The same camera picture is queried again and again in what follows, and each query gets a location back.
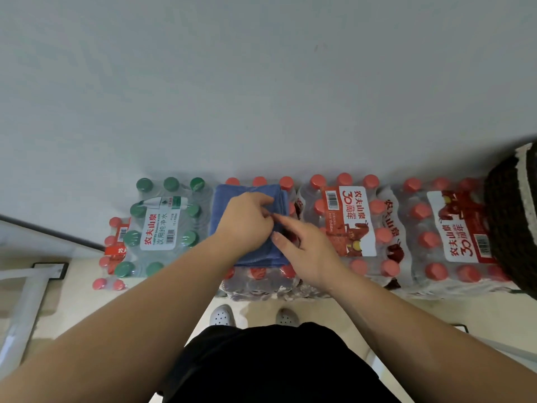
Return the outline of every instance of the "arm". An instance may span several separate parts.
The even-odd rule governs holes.
[[[315,226],[275,218],[301,239],[273,234],[297,274],[336,299],[415,401],[535,401],[537,374],[354,274]]]
[[[148,401],[225,271],[270,235],[269,203],[261,193],[233,198],[213,236],[24,362],[0,383],[0,401]]]

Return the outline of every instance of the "white slipper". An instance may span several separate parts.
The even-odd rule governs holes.
[[[288,327],[298,327],[300,320],[298,315],[289,308],[281,308],[276,314],[276,324],[286,325]]]
[[[228,325],[235,327],[235,318],[233,317],[232,308],[227,304],[217,307],[211,314],[209,325]]]

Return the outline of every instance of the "microfiber cloth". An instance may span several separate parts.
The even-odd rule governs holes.
[[[274,203],[265,206],[270,213],[279,213],[289,216],[289,202],[287,192],[281,189],[280,185],[263,185],[263,186],[237,186],[222,184],[214,190],[213,210],[211,212],[211,224],[209,226],[209,235],[212,235],[220,218],[224,214],[225,207],[231,198],[239,196],[245,192],[261,192],[274,198]],[[283,226],[280,223],[274,224],[274,230],[277,232],[283,231]],[[257,250],[251,251],[244,255],[235,264],[242,267],[281,267],[289,264],[287,258],[282,252],[274,246],[270,237]]]

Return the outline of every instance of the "black pants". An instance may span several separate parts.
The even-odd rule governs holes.
[[[336,396],[347,401],[353,395],[355,399],[357,381],[376,393],[376,400],[398,401],[329,328],[313,322],[296,328],[212,325],[185,346],[162,392],[164,402],[202,397],[319,401]]]

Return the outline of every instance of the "dark basket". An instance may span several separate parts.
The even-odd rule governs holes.
[[[528,228],[526,210],[533,209],[535,213],[531,197],[537,202],[536,152],[537,143],[520,147],[514,155],[490,171],[484,185],[493,256],[508,277],[535,299],[537,245]],[[522,161],[521,165],[526,162],[526,167],[520,174],[522,193],[517,170],[519,161]]]

